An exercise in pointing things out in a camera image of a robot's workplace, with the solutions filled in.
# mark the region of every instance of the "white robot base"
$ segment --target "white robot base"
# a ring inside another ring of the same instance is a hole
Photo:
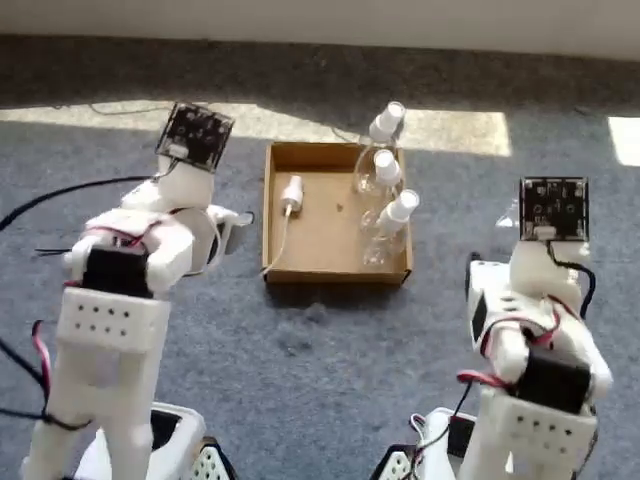
[[[148,480],[234,480],[233,467],[195,410],[154,403],[154,450]],[[102,429],[85,450],[74,478],[112,480],[107,440]]]
[[[425,441],[431,442],[438,438],[449,424],[452,415],[453,410],[448,408],[440,407],[433,410],[426,417]],[[457,416],[472,422],[476,420],[475,417],[464,413],[458,413]],[[462,458],[448,453],[448,443],[449,432],[424,451],[422,461],[416,466],[416,476],[420,480],[456,480]],[[415,446],[411,445],[404,451],[397,449],[391,453],[386,463],[378,468],[371,480],[411,479],[409,472],[414,451]]]

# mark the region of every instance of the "black circuit board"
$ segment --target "black circuit board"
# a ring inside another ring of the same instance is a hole
[[[233,123],[232,118],[205,107],[176,103],[156,147],[156,154],[213,173],[227,145]],[[181,147],[180,151],[186,154],[176,156],[175,146]]]
[[[583,177],[527,177],[520,181],[520,239],[541,240],[554,227],[560,242],[589,241],[589,183]]]

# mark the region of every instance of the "plastic bottle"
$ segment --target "plastic bottle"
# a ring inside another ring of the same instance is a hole
[[[361,228],[375,224],[380,212],[398,196],[402,181],[400,164],[389,150],[378,150],[373,157],[374,178],[366,191],[360,192],[364,214]]]
[[[380,213],[371,228],[363,230],[365,237],[363,263],[370,268],[383,268],[393,263],[407,246],[407,225],[420,204],[413,190],[403,190]]]
[[[353,187],[358,193],[367,192],[373,182],[374,166],[371,150],[374,147],[385,147],[394,143],[394,135],[398,132],[406,109],[400,102],[389,102],[385,110],[369,125],[369,142],[358,156],[353,170]]]

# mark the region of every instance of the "open cardboard box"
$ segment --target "open cardboard box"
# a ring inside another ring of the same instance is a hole
[[[357,144],[277,142],[267,149],[262,226],[262,265],[268,266],[280,248],[284,214],[280,195],[291,175],[300,175],[302,210],[289,220],[284,253],[266,275],[268,283],[350,282],[400,285],[411,273],[411,233],[407,248],[393,265],[370,271],[362,264],[359,224],[362,206],[352,188]],[[401,149],[396,158],[405,171]]]

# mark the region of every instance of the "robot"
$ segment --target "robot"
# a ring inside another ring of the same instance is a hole
[[[210,205],[232,127],[231,118],[176,104],[156,148],[159,173],[89,220],[65,255],[70,280],[57,358],[23,480],[63,478],[77,433],[89,424],[99,430],[76,478],[177,480],[193,468],[198,445],[203,478],[204,459],[218,479],[234,478],[217,442],[202,442],[200,415],[153,403],[168,291],[215,267],[231,252],[235,227],[253,222],[252,214]]]
[[[412,416],[417,446],[394,445],[372,479],[575,480],[597,440],[595,401],[611,371],[584,317],[595,276],[585,178],[520,182],[520,241],[509,263],[471,254],[465,290],[473,348],[492,372],[462,371],[455,411]],[[577,271],[589,274],[584,300]],[[477,417],[460,413],[480,383]]]

